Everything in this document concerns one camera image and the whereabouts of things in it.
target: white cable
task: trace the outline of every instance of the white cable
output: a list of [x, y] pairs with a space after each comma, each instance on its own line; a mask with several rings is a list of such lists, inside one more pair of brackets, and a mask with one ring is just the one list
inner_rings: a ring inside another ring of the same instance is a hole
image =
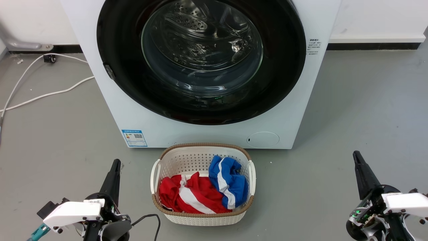
[[14, 92], [15, 92], [15, 90], [16, 90], [16, 87], [17, 87], [17, 86], [18, 86], [18, 84], [21, 82], [22, 77], [24, 77], [24, 75], [25, 75], [25, 73], [28, 71], [28, 69], [29, 69], [29, 68], [30, 68], [30, 67], [31, 67], [31, 66], [32, 66], [32, 65], [33, 65], [37, 60], [39, 60], [39, 59], [43, 58], [43, 56], [45, 56], [45, 55], [50, 55], [50, 54], [54, 54], [54, 55], [58, 55], [58, 56], [64, 56], [64, 57], [67, 57], [67, 58], [72, 58], [72, 59], [75, 59], [75, 60], [78, 60], [78, 61], [82, 61], [82, 62], [87, 63], [86, 61], [81, 60], [81, 59], [76, 58], [76, 57], [71, 57], [71, 56], [67, 56], [67, 55], [63, 55], [63, 54], [55, 54], [55, 53], [44, 54], [44, 55], [42, 55], [42, 56], [40, 56], [40, 57], [36, 58], [36, 60], [34, 60], [34, 61], [30, 64], [30, 66], [28, 66], [28, 67], [27, 67], [27, 69], [26, 69], [26, 70], [24, 71], [24, 73], [21, 75], [21, 78], [19, 78], [18, 82], [16, 82], [15, 87], [13, 87], [13, 90], [12, 90], [12, 92], [10, 93], [9, 98], [8, 98], [8, 99], [7, 99], [7, 101], [6, 101], [6, 104], [4, 105], [3, 112], [2, 112], [2, 114], [1, 114], [1, 117], [0, 117], [0, 118], [3, 118], [4, 113], [6, 112], [5, 110], [7, 110], [7, 105], [9, 104], [10, 99], [12, 98], [13, 93], [14, 93]]
[[17, 108], [17, 107], [19, 107], [19, 106], [22, 106], [22, 105], [28, 104], [28, 103], [30, 103], [30, 102], [33, 102], [33, 101], [35, 101], [35, 100], [38, 100], [38, 99], [43, 98], [43, 97], [46, 97], [46, 96], [50, 96], [50, 95], [54, 95], [54, 94], [60, 94], [60, 93], [64, 93], [64, 92], [70, 91], [70, 90], [72, 90], [72, 89], [76, 88], [78, 85], [82, 84], [83, 82], [88, 81], [88, 80], [93, 79], [93, 78], [94, 78], [94, 76], [89, 77], [89, 78], [86, 78], [86, 79], [84, 79], [84, 80], [79, 81], [77, 84], [75, 84], [75, 85], [71, 86], [70, 88], [68, 88], [68, 89], [66, 89], [66, 90], [61, 90], [61, 91], [57, 91], [57, 92], [53, 92], [53, 93], [49, 93], [49, 94], [44, 94], [44, 95], [41, 95], [41, 96], [36, 97], [36, 98], [34, 98], [34, 99], [30, 99], [30, 100], [28, 100], [28, 101], [26, 101], [26, 102], [22, 102], [22, 103], [21, 103], [21, 104], [19, 104], [19, 105], [15, 105], [15, 106], [9, 107], [9, 108], [7, 108], [6, 110], [8, 111], [8, 110], [11, 110], [11, 109], [15, 109], [15, 108]]

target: wire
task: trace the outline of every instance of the wire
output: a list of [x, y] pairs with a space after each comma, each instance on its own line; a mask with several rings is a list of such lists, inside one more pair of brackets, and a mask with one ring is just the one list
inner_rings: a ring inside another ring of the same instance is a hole
[[3, 112], [2, 112], [2, 114], [1, 114], [1, 116], [0, 116], [0, 144], [1, 144], [1, 127], [2, 127], [2, 125], [3, 125], [3, 120], [4, 120], [4, 113], [8, 110], [7, 109], [7, 105], [9, 104], [9, 102], [10, 102], [10, 100], [12, 99], [12, 96], [13, 96], [13, 93], [15, 92], [15, 90], [16, 90], [16, 87], [19, 85], [19, 83], [21, 82], [21, 80], [22, 80], [22, 78], [24, 77], [24, 75], [27, 73], [27, 71], [28, 71], [28, 69], [30, 69], [30, 67], [37, 61], [37, 60], [39, 60], [39, 59], [41, 59], [41, 58], [43, 58], [43, 56], [45, 56], [45, 55], [51, 55], [51, 54], [54, 54], [54, 55], [58, 55], [58, 56], [63, 56], [63, 57], [67, 57], [67, 58], [71, 58], [71, 59], [75, 59], [75, 60], [78, 60], [78, 61], [82, 61], [82, 62], [85, 62], [85, 63], [87, 63], [87, 61], [84, 61], [84, 60], [81, 60], [81, 59], [79, 59], [79, 58], [76, 58], [76, 57], [71, 57], [71, 56], [67, 56], [67, 55], [63, 55], [63, 54], [56, 54], [56, 53], [48, 53], [48, 54], [44, 54], [44, 55], [42, 55], [42, 56], [40, 56], [40, 57], [38, 57], [38, 58], [36, 58], [28, 67], [27, 67], [27, 69], [24, 71], [24, 73], [21, 75], [21, 77], [19, 78], [19, 80], [18, 80], [18, 82], [16, 82], [16, 84], [15, 84], [15, 87], [13, 87], [13, 90], [12, 90], [12, 92], [10, 93], [10, 95], [9, 95], [9, 98], [7, 99], [7, 101], [6, 101], [6, 104], [4, 105], [4, 108], [3, 108]]
[[46, 96], [50, 96], [50, 95], [54, 95], [54, 94], [60, 94], [60, 93], [68, 92], [68, 91], [70, 91], [70, 90], [72, 90], [72, 89], [76, 88], [78, 85], [82, 84], [83, 82], [88, 81], [88, 80], [93, 79], [93, 78], [94, 78], [94, 76], [89, 77], [89, 78], [86, 78], [86, 79], [84, 79], [84, 80], [79, 81], [77, 84], [75, 84], [75, 85], [71, 86], [70, 88], [68, 88], [68, 89], [66, 89], [66, 90], [61, 90], [61, 91], [52, 92], [52, 93], [49, 93], [49, 94], [44, 94], [44, 95], [41, 95], [41, 96], [36, 97], [36, 98], [34, 98], [34, 99], [27, 100], [26, 102], [22, 102], [22, 103], [21, 103], [21, 104], [19, 104], [19, 105], [15, 105], [15, 106], [9, 107], [9, 108], [7, 108], [6, 110], [8, 111], [8, 110], [15, 109], [15, 108], [17, 108], [17, 107], [19, 107], [19, 106], [22, 106], [22, 105], [28, 104], [28, 103], [30, 103], [30, 102], [33, 102], [33, 101], [35, 101], [35, 100], [38, 100], [38, 99], [43, 98], [43, 97], [46, 97]]
[[135, 226], [137, 223], [139, 223], [141, 220], [147, 218], [147, 217], [154, 217], [156, 216], [158, 218], [158, 229], [156, 230], [156, 234], [155, 234], [155, 241], [158, 238], [158, 233], [159, 233], [159, 229], [161, 228], [161, 220], [159, 218], [159, 216], [157, 214], [148, 214], [148, 215], [144, 215], [142, 216], [139, 220], [135, 221], [133, 224], [131, 224], [132, 226]]

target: basket handle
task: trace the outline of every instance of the basket handle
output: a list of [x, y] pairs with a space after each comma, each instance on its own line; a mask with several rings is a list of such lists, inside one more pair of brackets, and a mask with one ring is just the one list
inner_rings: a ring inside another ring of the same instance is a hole
[[250, 172], [251, 172], [251, 175], [250, 175], [250, 178], [251, 178], [251, 181], [250, 181], [250, 183], [251, 183], [251, 185], [250, 185], [251, 196], [253, 196], [254, 193], [256, 192], [256, 179], [257, 179], [256, 178], [256, 168], [254, 167], [254, 163], [251, 160], [248, 160], [248, 162], [250, 164]]
[[150, 174], [150, 190], [152, 191], [152, 194], [155, 194], [156, 191], [158, 190], [158, 180], [159, 180], [159, 168], [158, 167], [159, 167], [160, 161], [161, 160], [158, 159], [154, 163], [153, 168], [152, 168], [152, 173]]

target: laundry basket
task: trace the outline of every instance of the laundry basket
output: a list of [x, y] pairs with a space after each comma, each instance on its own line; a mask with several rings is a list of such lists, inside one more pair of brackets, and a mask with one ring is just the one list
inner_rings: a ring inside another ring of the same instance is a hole
[[[208, 176], [208, 168], [215, 155], [231, 157], [242, 165], [240, 174], [245, 176], [248, 183], [246, 202], [233, 212], [223, 214], [188, 214], [164, 209], [158, 192], [162, 179], [177, 174], [186, 175], [189, 178], [195, 172], [199, 172], [200, 176]], [[193, 226], [230, 225], [239, 222], [253, 203], [256, 191], [256, 169], [250, 155], [238, 146], [217, 143], [174, 145], [166, 149], [153, 165], [150, 188], [153, 203], [173, 223]]]

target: washing machine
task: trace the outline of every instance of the washing machine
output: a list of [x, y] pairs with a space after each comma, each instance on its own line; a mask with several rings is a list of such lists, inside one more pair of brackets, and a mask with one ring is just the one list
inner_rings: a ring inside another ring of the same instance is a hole
[[341, 0], [62, 0], [130, 148], [290, 149]]

